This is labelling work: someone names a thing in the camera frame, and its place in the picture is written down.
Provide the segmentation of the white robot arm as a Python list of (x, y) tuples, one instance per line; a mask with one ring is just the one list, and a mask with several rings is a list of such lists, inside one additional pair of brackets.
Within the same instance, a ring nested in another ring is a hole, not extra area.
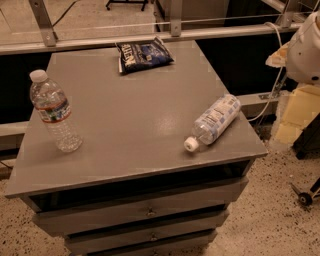
[(320, 84), (320, 11), (310, 14), (289, 42), (269, 55), (265, 64), (285, 67), (287, 77), (304, 84)]

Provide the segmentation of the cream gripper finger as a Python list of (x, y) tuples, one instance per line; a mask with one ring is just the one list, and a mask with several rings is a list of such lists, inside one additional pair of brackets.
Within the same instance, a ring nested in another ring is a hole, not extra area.
[(286, 66), (288, 43), (282, 45), (277, 51), (269, 55), (265, 64), (274, 68), (281, 68)]

